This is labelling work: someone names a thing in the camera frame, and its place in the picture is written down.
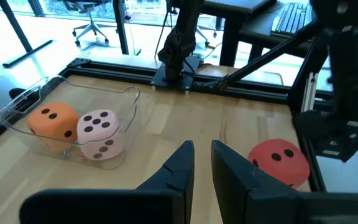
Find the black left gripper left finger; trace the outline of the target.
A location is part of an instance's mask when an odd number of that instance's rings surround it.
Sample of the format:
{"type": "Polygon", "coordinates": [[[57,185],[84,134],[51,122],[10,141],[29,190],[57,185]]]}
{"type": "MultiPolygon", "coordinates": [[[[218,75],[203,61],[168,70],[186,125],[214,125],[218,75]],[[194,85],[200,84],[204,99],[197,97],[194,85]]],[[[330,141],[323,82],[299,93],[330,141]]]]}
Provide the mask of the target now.
{"type": "Polygon", "coordinates": [[[190,224],[195,173],[192,141],[133,190],[47,189],[24,200],[20,224],[190,224]]]}

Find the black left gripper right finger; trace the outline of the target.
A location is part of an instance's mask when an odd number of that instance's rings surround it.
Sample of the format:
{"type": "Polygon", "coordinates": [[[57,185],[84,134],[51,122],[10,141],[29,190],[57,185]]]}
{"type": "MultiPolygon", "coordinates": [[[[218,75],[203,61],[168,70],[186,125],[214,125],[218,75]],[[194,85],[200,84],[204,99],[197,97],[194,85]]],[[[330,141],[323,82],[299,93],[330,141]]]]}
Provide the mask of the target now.
{"type": "Polygon", "coordinates": [[[211,165],[224,224],[358,224],[358,194],[299,192],[219,140],[211,165]]]}

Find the red foam die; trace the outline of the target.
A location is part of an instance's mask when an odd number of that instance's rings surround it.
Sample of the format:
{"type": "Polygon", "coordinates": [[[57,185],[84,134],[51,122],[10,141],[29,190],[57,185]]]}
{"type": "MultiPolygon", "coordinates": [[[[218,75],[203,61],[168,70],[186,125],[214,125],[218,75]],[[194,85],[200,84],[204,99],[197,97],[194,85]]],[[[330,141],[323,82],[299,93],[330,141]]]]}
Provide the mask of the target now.
{"type": "Polygon", "coordinates": [[[256,145],[250,151],[248,160],[293,188],[303,185],[310,174],[310,165],[304,154],[284,139],[269,139],[256,145]]]}

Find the pink foam die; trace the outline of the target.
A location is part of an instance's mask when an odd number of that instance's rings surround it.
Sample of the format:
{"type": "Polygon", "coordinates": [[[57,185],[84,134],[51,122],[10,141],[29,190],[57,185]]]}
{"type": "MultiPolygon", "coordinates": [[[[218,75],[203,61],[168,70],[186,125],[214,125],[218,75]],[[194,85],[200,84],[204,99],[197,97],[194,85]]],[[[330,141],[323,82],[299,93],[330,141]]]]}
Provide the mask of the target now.
{"type": "Polygon", "coordinates": [[[89,160],[111,159],[124,150],[124,137],[114,111],[86,113],[80,118],[76,130],[81,153],[89,160]]]}

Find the orange foam die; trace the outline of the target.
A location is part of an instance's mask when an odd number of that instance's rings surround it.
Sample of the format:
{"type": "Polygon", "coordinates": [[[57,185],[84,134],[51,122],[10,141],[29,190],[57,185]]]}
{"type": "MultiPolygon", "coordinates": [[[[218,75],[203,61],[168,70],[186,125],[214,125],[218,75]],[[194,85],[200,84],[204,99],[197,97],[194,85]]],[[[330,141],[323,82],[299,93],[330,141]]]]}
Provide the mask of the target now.
{"type": "Polygon", "coordinates": [[[77,123],[80,115],[68,104],[47,103],[33,110],[27,118],[27,126],[51,152],[61,153],[77,140],[77,123]]]}

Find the clear plastic bin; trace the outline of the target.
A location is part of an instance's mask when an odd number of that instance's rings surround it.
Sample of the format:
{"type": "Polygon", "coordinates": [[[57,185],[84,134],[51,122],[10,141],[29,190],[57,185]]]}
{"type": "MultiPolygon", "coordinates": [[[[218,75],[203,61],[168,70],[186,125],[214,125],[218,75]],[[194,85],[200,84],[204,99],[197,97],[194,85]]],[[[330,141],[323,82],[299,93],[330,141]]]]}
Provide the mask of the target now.
{"type": "Polygon", "coordinates": [[[115,88],[110,83],[105,86],[86,86],[79,83],[79,77],[62,76],[45,77],[28,87],[39,87],[42,100],[28,103],[10,102],[0,110],[0,123],[13,131],[21,142],[32,152],[75,162],[86,166],[114,169],[122,165],[140,131],[140,90],[134,86],[115,88]],[[118,156],[103,161],[85,158],[78,144],[78,138],[72,146],[61,153],[51,152],[27,126],[27,118],[39,106],[47,103],[61,102],[70,105],[80,118],[94,110],[114,111],[119,119],[121,133],[124,137],[124,150],[118,156]]]}

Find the black keyboard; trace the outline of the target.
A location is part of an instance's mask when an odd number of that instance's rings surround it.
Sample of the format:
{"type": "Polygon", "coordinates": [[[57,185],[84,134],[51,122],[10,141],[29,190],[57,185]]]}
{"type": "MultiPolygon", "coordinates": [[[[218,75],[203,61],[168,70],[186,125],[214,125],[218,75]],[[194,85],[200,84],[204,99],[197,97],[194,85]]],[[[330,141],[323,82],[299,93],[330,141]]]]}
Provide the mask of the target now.
{"type": "Polygon", "coordinates": [[[313,8],[309,4],[288,3],[273,20],[270,34],[291,37],[314,19],[313,8]]]}

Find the grey office chair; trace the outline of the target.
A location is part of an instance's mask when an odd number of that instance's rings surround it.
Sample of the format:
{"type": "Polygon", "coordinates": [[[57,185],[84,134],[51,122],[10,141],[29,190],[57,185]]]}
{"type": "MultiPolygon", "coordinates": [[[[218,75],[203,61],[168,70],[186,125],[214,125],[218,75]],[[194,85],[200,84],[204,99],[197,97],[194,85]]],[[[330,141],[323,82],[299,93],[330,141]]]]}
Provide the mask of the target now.
{"type": "Polygon", "coordinates": [[[111,26],[95,23],[91,15],[91,12],[94,11],[95,7],[106,4],[109,0],[62,0],[62,2],[69,11],[76,11],[80,14],[89,15],[90,22],[88,25],[79,26],[73,29],[72,34],[76,38],[76,46],[80,46],[80,37],[87,34],[89,31],[93,31],[94,35],[100,33],[104,37],[105,44],[109,43],[108,38],[103,34],[101,28],[111,26]]]}

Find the grey desk with black legs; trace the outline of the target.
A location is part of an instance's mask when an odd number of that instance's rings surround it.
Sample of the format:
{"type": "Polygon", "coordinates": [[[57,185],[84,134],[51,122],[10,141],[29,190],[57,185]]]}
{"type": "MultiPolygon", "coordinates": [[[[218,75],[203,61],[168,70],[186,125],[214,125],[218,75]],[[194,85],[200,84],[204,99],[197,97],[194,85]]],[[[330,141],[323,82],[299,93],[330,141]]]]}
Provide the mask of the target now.
{"type": "Polygon", "coordinates": [[[14,60],[8,61],[6,63],[3,63],[3,67],[4,68],[11,68],[13,66],[15,66],[16,64],[20,63],[21,61],[23,61],[24,59],[26,59],[27,57],[31,56],[32,54],[38,52],[39,50],[43,49],[44,47],[46,47],[47,45],[51,44],[53,42],[53,40],[48,40],[45,43],[43,43],[42,45],[36,47],[36,48],[32,48],[32,46],[30,45],[26,35],[24,34],[20,24],[18,23],[9,3],[7,2],[7,0],[0,0],[0,7],[3,11],[3,13],[5,13],[11,27],[14,29],[14,32],[16,33],[16,36],[18,37],[18,39],[20,40],[23,48],[25,49],[26,53],[24,55],[21,55],[20,57],[17,57],[14,60]]]}

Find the silver aluminium bracket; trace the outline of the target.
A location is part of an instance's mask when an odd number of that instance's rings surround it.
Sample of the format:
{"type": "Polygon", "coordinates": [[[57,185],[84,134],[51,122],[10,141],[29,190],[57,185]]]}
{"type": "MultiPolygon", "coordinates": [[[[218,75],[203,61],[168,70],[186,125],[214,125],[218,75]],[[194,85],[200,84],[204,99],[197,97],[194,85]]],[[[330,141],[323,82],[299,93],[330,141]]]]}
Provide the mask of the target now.
{"type": "Polygon", "coordinates": [[[305,112],[313,109],[316,87],[317,87],[317,79],[318,79],[318,73],[313,73],[313,72],[311,72],[309,74],[309,77],[306,79],[301,112],[305,112]]]}

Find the black aluminium rig frame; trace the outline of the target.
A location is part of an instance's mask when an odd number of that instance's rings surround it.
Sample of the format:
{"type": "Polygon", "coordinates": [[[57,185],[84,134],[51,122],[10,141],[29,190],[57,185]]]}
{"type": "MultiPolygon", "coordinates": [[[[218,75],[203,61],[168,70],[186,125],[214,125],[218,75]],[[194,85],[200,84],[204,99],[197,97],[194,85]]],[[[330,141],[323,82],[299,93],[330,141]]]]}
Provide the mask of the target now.
{"type": "Polygon", "coordinates": [[[139,82],[140,134],[123,164],[101,169],[31,152],[12,131],[0,133],[0,197],[28,196],[49,188],[132,189],[149,178],[187,139],[195,145],[195,194],[214,192],[211,142],[219,139],[243,156],[268,138],[294,142],[313,157],[296,136],[287,106],[261,101],[174,91],[153,91],[154,70],[142,57],[87,52],[91,61],[69,68],[79,84],[124,88],[139,82]]]}

